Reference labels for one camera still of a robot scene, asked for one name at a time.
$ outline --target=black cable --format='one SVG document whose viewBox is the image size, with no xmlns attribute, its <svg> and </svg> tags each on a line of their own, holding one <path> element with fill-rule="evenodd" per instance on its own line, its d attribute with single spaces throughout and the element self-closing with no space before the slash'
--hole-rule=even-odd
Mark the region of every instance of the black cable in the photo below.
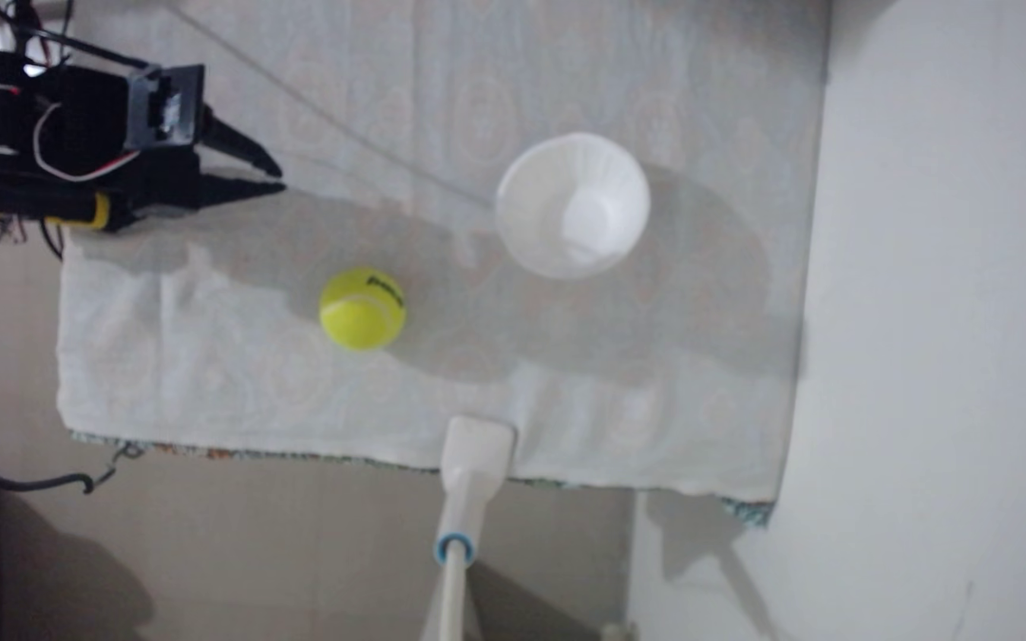
<svg viewBox="0 0 1026 641">
<path fill-rule="evenodd" d="M 89 478 L 88 474 L 65 474 L 62 477 L 40 481 L 16 481 L 0 477 L 0 489 L 7 491 L 36 491 L 70 485 L 72 482 L 79 482 L 84 485 L 85 489 L 82 490 L 83 493 L 93 491 L 93 479 Z"/>
<path fill-rule="evenodd" d="M 27 36 L 42 37 L 42 39 L 49 40 L 50 42 L 57 42 L 58 44 L 65 44 L 66 47 L 70 47 L 71 49 L 78 49 L 78 51 L 85 51 L 86 53 L 96 55 L 100 58 L 106 58 L 107 61 L 113 61 L 122 66 L 133 67 L 134 69 L 148 69 L 149 67 L 151 67 L 150 63 L 147 63 L 145 61 L 139 58 L 132 58 L 129 55 L 123 55 L 116 51 L 111 51 L 98 47 L 96 44 L 90 44 L 89 42 L 78 40 L 76 37 L 62 36 L 58 35 L 57 33 L 53 33 L 52 31 L 47 31 L 44 29 L 36 29 L 33 26 L 22 24 L 18 21 L 10 17 L 10 15 L 5 10 L 2 10 L 1 5 L 0 5 L 0 19 L 4 23 L 7 23 L 7 25 L 10 25 L 10 28 L 14 30 L 15 33 L 23 33 L 23 35 Z"/>
<path fill-rule="evenodd" d="M 41 489 L 52 489 L 54 487 L 62 487 L 64 485 L 73 484 L 74 482 L 79 482 L 84 486 L 82 493 L 92 493 L 97 486 L 101 486 L 104 482 L 111 479 L 113 474 L 118 472 L 118 459 L 140 458 L 143 454 L 145 454 L 145 450 L 142 449 L 139 444 L 125 442 L 121 444 L 121 447 L 119 447 L 117 451 L 114 451 L 113 457 L 107 463 L 107 470 L 105 473 L 95 479 L 90 478 L 88 474 L 81 473 L 64 474 L 61 477 L 53 477 L 51 479 L 38 481 L 16 481 L 0 477 L 0 489 L 6 491 L 37 491 Z"/>
<path fill-rule="evenodd" d="M 70 21 L 74 17 L 74 0 L 66 0 L 66 12 L 62 16 L 62 37 L 68 37 L 70 33 Z M 70 56 L 66 53 L 66 43 L 58 42 L 58 65 L 65 65 Z"/>
<path fill-rule="evenodd" d="M 53 244 L 53 239 L 50 236 L 49 228 L 46 227 L 46 219 L 44 217 L 41 217 L 41 219 L 37 221 L 37 228 L 41 229 L 42 240 L 46 241 L 46 246 L 50 248 L 50 253 L 57 256 L 58 263 L 62 263 L 62 247 L 58 247 L 58 245 Z M 58 230 L 58 233 L 60 234 L 62 233 L 61 228 Z"/>
</svg>

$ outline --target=wire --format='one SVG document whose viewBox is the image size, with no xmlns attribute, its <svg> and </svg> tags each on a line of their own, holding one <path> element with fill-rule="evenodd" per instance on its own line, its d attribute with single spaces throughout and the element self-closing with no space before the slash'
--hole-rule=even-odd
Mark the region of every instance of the wire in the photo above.
<svg viewBox="0 0 1026 641">
<path fill-rule="evenodd" d="M 134 69 L 148 69 L 152 66 L 150 63 L 145 61 L 98 47 L 96 44 L 90 44 L 89 42 L 78 40 L 76 37 L 61 36 L 52 31 L 36 29 L 33 26 L 22 24 L 18 21 L 13 19 L 1 5 L 0 19 L 7 23 L 7 25 L 10 25 L 11 29 L 14 31 L 25 33 L 28 36 L 42 37 L 42 39 L 57 42 L 58 44 L 65 44 L 66 47 L 78 49 L 78 51 L 85 51 L 86 53 L 96 55 L 100 58 L 106 58 L 107 61 L 113 61 L 122 66 L 133 67 Z"/>
<path fill-rule="evenodd" d="M 72 482 L 79 482 L 85 486 L 83 493 L 93 491 L 93 479 L 88 474 L 65 474 L 65 476 L 44 479 L 40 481 L 16 481 L 0 477 L 0 489 L 7 491 L 36 491 L 39 489 L 51 489 L 70 485 Z"/>
<path fill-rule="evenodd" d="M 65 171 L 62 171 L 61 168 L 53 167 L 53 165 L 51 165 L 50 163 L 46 162 L 45 160 L 42 160 L 41 133 L 42 133 L 42 125 L 46 124 L 46 119 L 50 117 L 50 114 L 53 113 L 54 109 L 58 109 L 61 107 L 62 103 L 53 103 L 52 105 L 50 105 L 49 108 L 46 109 L 46 113 L 43 113 L 41 118 L 38 118 L 37 123 L 35 124 L 35 141 L 33 142 L 33 144 L 35 144 L 35 162 L 37 163 L 38 167 L 42 167 L 47 172 L 56 175 L 58 178 L 69 183 L 87 183 L 90 181 L 95 181 L 101 176 L 106 175 L 109 172 L 115 171 L 117 168 L 121 167 L 125 163 L 133 160 L 137 155 L 141 155 L 140 152 L 130 152 L 123 156 L 119 156 L 116 159 L 107 162 L 106 164 L 103 164 L 102 167 L 95 168 L 95 170 L 89 173 L 83 173 L 81 175 L 66 173 Z"/>
<path fill-rule="evenodd" d="M 141 458 L 143 454 L 145 454 L 145 449 L 143 449 L 139 444 L 125 442 L 121 444 L 121 447 L 119 447 L 117 451 L 114 451 L 113 457 L 108 462 L 105 473 L 95 479 L 90 478 L 88 474 L 82 473 L 64 474 L 61 477 L 53 477 L 38 481 L 16 481 L 0 477 L 0 489 L 7 491 L 37 491 L 40 489 L 52 489 L 54 487 L 70 485 L 72 482 L 79 482 L 84 486 L 82 493 L 92 493 L 97 486 L 101 486 L 107 480 L 113 478 L 113 474 L 118 472 L 118 459 Z"/>
<path fill-rule="evenodd" d="M 46 227 L 46 219 L 44 217 L 40 217 L 37 221 L 37 227 L 39 227 L 39 229 L 41 229 L 41 231 L 42 231 L 42 239 L 46 241 L 46 246 L 48 246 L 50 248 L 50 253 L 52 253 L 54 256 L 57 256 L 58 263 L 62 263 L 62 251 L 63 251 L 64 247 L 62 247 L 62 246 L 53 243 L 53 239 L 50 238 L 50 231 Z M 62 226 L 57 226 L 57 227 L 58 227 L 58 236 L 61 236 L 62 235 Z"/>
<path fill-rule="evenodd" d="M 70 33 L 70 21 L 74 17 L 74 0 L 66 0 L 66 12 L 62 16 L 62 37 Z M 58 65 L 65 65 L 70 59 L 70 54 L 66 53 L 66 43 L 58 42 Z"/>
</svg>

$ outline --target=patterned fabric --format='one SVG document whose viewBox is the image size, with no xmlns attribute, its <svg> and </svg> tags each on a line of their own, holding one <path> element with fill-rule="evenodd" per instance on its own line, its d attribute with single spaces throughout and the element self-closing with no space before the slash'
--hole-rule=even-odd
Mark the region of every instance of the patterned fabric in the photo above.
<svg viewBox="0 0 1026 641">
<path fill-rule="evenodd" d="M 429 469 L 448 417 L 472 413 L 519 430 L 520 478 L 776 496 L 824 0 L 114 10 L 83 16 L 83 35 L 206 62 L 209 104 L 273 149 L 290 189 L 73 235 L 58 346 L 72 429 Z M 576 130 L 632 150 L 654 208 L 617 269 L 551 282 L 508 257 L 491 197 L 518 153 Z M 358 265 L 395 276 L 409 306 L 378 354 L 318 327 L 322 284 Z"/>
</svg>

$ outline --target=blue ring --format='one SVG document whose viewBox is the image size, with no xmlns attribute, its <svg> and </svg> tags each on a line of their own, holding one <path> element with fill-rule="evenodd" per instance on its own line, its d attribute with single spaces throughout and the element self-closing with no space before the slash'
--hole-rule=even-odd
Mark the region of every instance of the blue ring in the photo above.
<svg viewBox="0 0 1026 641">
<path fill-rule="evenodd" d="M 435 559 L 438 561 L 438 564 L 441 564 L 441 566 L 446 564 L 446 548 L 448 548 L 450 540 L 460 542 L 462 546 L 465 546 L 465 563 L 472 563 L 473 542 L 462 532 L 449 532 L 443 533 L 441 538 L 435 544 Z"/>
</svg>

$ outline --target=red and white wire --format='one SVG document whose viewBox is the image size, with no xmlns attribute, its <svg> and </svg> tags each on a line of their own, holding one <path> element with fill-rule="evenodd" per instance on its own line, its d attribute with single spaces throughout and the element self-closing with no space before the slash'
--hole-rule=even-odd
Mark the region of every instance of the red and white wire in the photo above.
<svg viewBox="0 0 1026 641">
<path fill-rule="evenodd" d="M 128 154 L 124 154 L 112 161 L 107 162 L 106 164 L 103 164 L 102 167 L 95 168 L 95 170 L 89 173 L 82 173 L 80 175 L 74 175 L 73 173 L 66 173 L 65 171 L 62 171 L 61 168 L 53 167 L 53 165 L 51 165 L 50 163 L 46 162 L 45 160 L 42 160 L 42 148 L 40 138 L 42 133 L 42 125 L 46 124 L 46 119 L 50 117 L 50 114 L 53 113 L 53 110 L 58 109 L 61 107 L 62 103 L 53 103 L 52 105 L 50 105 L 49 108 L 46 109 L 46 113 L 43 113 L 41 118 L 38 118 L 35 124 L 35 162 L 37 163 L 38 167 L 44 168 L 47 172 L 56 175 L 58 178 L 66 182 L 85 183 L 93 181 L 95 178 L 100 178 L 101 176 L 106 175 L 107 173 L 116 170 L 118 167 L 121 167 L 123 164 L 133 160 L 137 155 L 141 155 L 140 152 L 130 152 Z"/>
</svg>

